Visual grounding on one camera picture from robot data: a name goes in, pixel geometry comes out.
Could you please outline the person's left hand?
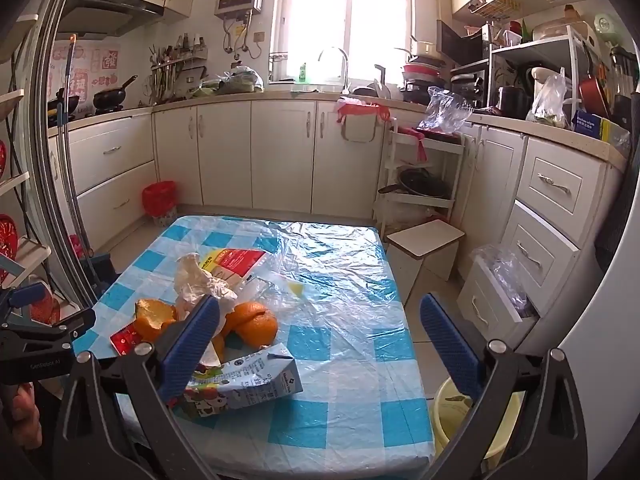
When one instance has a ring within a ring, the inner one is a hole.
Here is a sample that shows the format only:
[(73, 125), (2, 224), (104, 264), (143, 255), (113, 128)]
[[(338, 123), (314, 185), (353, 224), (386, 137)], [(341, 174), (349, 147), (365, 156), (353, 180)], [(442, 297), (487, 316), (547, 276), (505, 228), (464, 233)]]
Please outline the person's left hand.
[(35, 389), (31, 382), (17, 387), (10, 408), (14, 441), (25, 450), (39, 448), (42, 443), (42, 429), (35, 402)]

